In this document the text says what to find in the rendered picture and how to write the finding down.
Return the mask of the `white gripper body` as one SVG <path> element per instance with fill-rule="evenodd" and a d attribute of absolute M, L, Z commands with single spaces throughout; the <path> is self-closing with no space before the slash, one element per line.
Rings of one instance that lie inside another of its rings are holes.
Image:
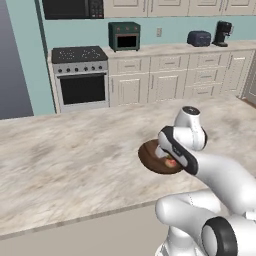
<path fill-rule="evenodd" d="M 169 154 L 166 153 L 160 146 L 157 146 L 155 149 L 155 155 L 161 159 L 161 158 L 168 158 Z"/>

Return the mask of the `brown wooden bowl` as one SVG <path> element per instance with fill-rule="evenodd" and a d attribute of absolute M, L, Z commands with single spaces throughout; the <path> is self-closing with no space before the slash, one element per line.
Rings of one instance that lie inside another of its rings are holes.
<path fill-rule="evenodd" d="M 138 150 L 138 157 L 141 163 L 147 169 L 162 175 L 172 175 L 183 170 L 183 167 L 170 155 L 168 158 L 159 159 L 155 155 L 155 149 L 157 146 L 158 146 L 158 140 L 154 139 L 154 140 L 150 140 L 143 143 Z M 165 161 L 167 159 L 175 160 L 176 166 L 172 168 L 168 167 L 165 164 Z"/>

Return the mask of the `grey fridge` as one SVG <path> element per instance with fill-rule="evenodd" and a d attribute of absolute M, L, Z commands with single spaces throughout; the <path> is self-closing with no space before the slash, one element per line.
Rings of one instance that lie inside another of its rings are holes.
<path fill-rule="evenodd" d="M 0 120 L 33 116 L 6 0 L 0 0 Z"/>

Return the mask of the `cream base cupboard run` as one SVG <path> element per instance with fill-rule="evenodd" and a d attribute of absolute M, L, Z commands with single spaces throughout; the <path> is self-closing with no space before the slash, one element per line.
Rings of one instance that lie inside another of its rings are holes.
<path fill-rule="evenodd" d="M 110 104 L 239 95 L 252 50 L 122 57 L 109 60 Z"/>

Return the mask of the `silver stove with oven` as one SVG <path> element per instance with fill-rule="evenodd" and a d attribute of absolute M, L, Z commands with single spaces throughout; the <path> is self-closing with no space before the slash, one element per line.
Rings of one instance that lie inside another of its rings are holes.
<path fill-rule="evenodd" d="M 51 66 L 58 113 L 109 106 L 108 57 L 100 46 L 53 48 Z"/>

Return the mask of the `dark blue toaster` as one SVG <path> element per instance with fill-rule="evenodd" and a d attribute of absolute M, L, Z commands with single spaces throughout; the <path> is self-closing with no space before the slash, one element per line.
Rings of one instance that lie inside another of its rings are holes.
<path fill-rule="evenodd" d="M 207 31 L 190 31 L 187 43 L 194 47 L 207 47 L 211 43 L 211 34 Z"/>

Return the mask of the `green toaster oven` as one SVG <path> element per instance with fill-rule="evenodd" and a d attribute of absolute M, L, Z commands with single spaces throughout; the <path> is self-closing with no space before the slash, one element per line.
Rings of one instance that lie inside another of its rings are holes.
<path fill-rule="evenodd" d="M 135 22 L 109 22 L 109 47 L 114 51 L 140 49 L 141 26 Z"/>

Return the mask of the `black coffee machine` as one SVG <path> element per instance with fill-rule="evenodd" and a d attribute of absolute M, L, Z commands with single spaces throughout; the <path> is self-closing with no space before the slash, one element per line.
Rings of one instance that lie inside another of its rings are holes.
<path fill-rule="evenodd" d="M 233 25 L 227 21 L 218 21 L 216 25 L 215 36 L 213 44 L 219 47 L 227 47 L 228 44 L 225 42 L 225 38 L 230 36 L 233 31 Z"/>

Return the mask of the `black microwave oven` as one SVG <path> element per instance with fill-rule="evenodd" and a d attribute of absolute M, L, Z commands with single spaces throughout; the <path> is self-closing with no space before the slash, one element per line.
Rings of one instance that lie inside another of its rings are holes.
<path fill-rule="evenodd" d="M 103 19 L 103 0 L 42 0 L 46 20 Z"/>

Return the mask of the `cream wall cupboard run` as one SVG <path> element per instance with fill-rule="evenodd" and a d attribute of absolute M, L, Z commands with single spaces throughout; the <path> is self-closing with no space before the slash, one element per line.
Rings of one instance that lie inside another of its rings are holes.
<path fill-rule="evenodd" d="M 256 0 L 103 0 L 106 18 L 256 16 Z"/>

